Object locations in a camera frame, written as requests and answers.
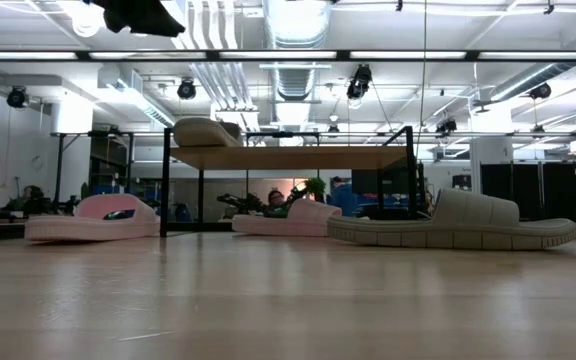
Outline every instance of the wooden platform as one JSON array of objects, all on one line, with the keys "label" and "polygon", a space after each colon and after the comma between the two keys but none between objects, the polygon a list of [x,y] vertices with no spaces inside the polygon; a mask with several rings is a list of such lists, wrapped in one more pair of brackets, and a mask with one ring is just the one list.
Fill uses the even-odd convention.
[{"label": "wooden platform", "polygon": [[405,162],[405,147],[180,147],[177,160],[199,170],[383,169]]},{"label": "wooden platform", "polygon": [[576,241],[0,241],[0,359],[576,360]]}]

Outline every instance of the wire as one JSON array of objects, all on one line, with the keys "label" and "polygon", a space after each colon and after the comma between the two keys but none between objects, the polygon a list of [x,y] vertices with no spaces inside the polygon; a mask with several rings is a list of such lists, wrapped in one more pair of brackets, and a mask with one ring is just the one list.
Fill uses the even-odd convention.
[{"label": "wire", "polygon": [[424,63],[421,72],[421,109],[419,110],[419,133],[417,134],[417,150],[415,156],[419,157],[419,143],[421,141],[421,128],[424,125],[424,99],[426,95],[426,50],[428,48],[428,0],[424,1]]}]

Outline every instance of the shelf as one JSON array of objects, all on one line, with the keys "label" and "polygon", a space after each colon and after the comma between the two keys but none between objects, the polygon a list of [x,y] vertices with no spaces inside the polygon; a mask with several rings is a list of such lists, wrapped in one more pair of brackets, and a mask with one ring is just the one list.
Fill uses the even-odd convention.
[{"label": "shelf", "polygon": [[398,146],[180,147],[170,155],[199,170],[383,169],[406,159]]}]

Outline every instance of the light fixture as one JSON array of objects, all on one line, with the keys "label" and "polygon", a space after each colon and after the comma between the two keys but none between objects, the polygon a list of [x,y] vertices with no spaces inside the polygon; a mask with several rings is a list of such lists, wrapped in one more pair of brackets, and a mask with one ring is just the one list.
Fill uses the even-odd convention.
[{"label": "light fixture", "polygon": [[576,60],[576,52],[541,52],[541,51],[522,51],[522,52],[495,52],[484,51],[479,54],[479,59],[484,60],[525,60],[525,59],[568,59]]},{"label": "light fixture", "polygon": [[74,52],[63,51],[0,51],[0,60],[76,60]]},{"label": "light fixture", "polygon": [[262,70],[317,70],[317,69],[331,69],[331,65],[327,64],[259,64]]},{"label": "light fixture", "polygon": [[201,60],[206,58],[206,53],[203,51],[95,51],[90,53],[90,57],[95,60]]},{"label": "light fixture", "polygon": [[465,51],[351,51],[351,59],[463,59]]},{"label": "light fixture", "polygon": [[274,50],[274,51],[224,51],[222,59],[334,59],[336,51],[321,50]]}]

